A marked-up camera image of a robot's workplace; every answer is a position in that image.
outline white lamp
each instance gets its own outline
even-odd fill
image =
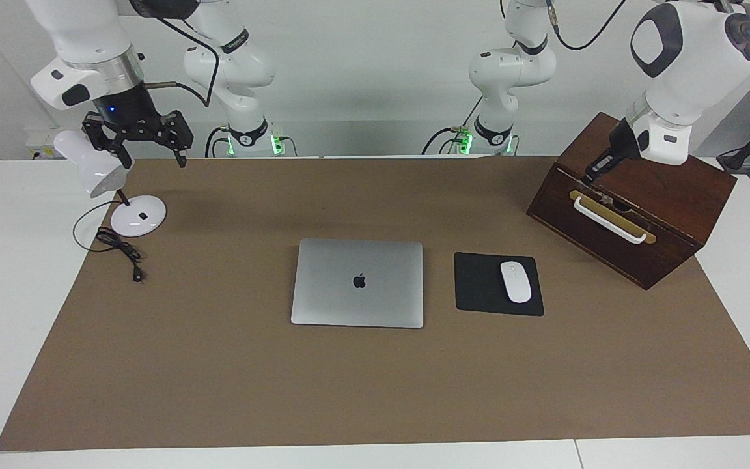
[[[108,151],[96,151],[80,133],[66,130],[57,134],[54,148],[77,166],[80,181],[94,199],[109,191],[117,191],[123,205],[112,213],[112,229],[124,238],[137,238],[155,231],[167,217],[167,205],[154,195],[138,195],[127,199],[122,191],[129,169],[123,168]]]

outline box lid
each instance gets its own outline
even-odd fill
[[[599,113],[557,163],[583,180],[587,166],[609,147],[609,132],[617,123]],[[736,182],[732,175],[691,156],[681,166],[625,160],[589,185],[705,244]]]

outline computer mouse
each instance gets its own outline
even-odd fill
[[[503,271],[503,282],[508,292],[508,299],[514,303],[526,303],[532,297],[531,282],[526,268],[517,261],[503,262],[500,264]]]

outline white handle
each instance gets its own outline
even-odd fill
[[[578,197],[577,199],[575,199],[575,210],[584,214],[584,216],[588,217],[595,223],[598,223],[598,225],[601,225],[602,227],[608,229],[608,231],[612,231],[616,235],[621,236],[622,238],[633,244],[642,244],[646,240],[646,233],[643,234],[641,238],[634,237],[628,232],[623,231],[623,229],[619,228],[619,226],[616,226],[615,223],[610,222],[604,217],[599,216],[599,214],[596,214],[595,212],[589,210],[589,208],[584,207],[583,204],[581,204],[581,200],[583,200],[583,197]]]

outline table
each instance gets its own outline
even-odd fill
[[[64,161],[0,162],[0,431],[68,294],[85,252],[70,241],[72,220],[89,200]],[[83,226],[96,228],[97,214]],[[708,246],[699,253],[750,347],[750,181],[742,177]],[[739,270],[731,265],[740,265]],[[0,454],[0,466],[317,467],[737,467],[750,466],[750,436],[657,440],[557,440],[447,445],[75,451]]]

